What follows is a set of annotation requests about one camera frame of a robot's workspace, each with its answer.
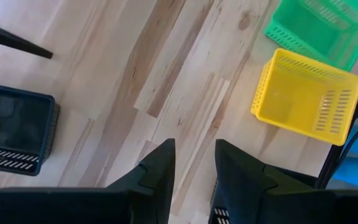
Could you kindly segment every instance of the wooden floor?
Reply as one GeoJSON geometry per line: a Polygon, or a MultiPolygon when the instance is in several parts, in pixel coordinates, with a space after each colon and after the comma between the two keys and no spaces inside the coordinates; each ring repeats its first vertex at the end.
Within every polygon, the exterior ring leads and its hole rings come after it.
{"type": "Polygon", "coordinates": [[[62,106],[41,173],[0,172],[0,187],[104,187],[166,138],[177,140],[170,223],[206,223],[216,138],[317,176],[331,145],[249,112],[278,47],[263,33],[278,3],[0,0],[1,28],[55,53],[47,60],[0,46],[0,84],[62,106]]]}

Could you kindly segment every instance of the plastic basket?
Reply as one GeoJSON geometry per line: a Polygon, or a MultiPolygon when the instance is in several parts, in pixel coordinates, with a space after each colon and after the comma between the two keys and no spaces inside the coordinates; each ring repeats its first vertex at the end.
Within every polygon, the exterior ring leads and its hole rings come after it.
{"type": "Polygon", "coordinates": [[[342,146],[358,99],[358,76],[277,49],[264,66],[251,113],[269,124],[342,146]]]}
{"type": "Polygon", "coordinates": [[[52,150],[59,109],[52,96],[0,86],[0,171],[40,172],[52,150]]]}
{"type": "Polygon", "coordinates": [[[265,34],[288,50],[351,71],[358,58],[358,0],[282,0],[265,34]]]}

